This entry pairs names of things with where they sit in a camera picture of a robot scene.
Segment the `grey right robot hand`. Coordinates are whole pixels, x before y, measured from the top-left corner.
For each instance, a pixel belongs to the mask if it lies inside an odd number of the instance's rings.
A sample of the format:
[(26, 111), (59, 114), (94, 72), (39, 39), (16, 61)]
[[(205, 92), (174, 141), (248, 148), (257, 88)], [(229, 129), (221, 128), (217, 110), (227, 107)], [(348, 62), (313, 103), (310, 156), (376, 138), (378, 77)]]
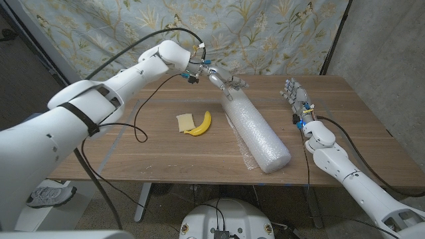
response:
[(292, 112), (297, 116), (299, 122), (307, 124), (314, 120), (311, 100), (305, 89), (295, 78), (286, 80), (280, 95), (288, 101)]

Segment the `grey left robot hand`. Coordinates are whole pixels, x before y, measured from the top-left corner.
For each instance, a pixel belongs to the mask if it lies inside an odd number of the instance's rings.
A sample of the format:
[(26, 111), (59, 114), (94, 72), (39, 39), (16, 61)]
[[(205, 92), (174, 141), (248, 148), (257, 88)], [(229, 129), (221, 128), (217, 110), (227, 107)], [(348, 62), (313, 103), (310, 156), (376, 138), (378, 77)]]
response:
[(188, 70), (191, 74), (194, 74), (197, 78), (199, 76), (207, 76), (213, 85), (222, 90), (222, 93), (229, 101), (233, 101), (233, 97), (228, 91), (229, 88), (239, 90), (241, 88), (249, 87), (248, 83), (243, 79), (232, 75), (229, 71), (219, 66), (190, 62), (188, 63), (186, 70)]

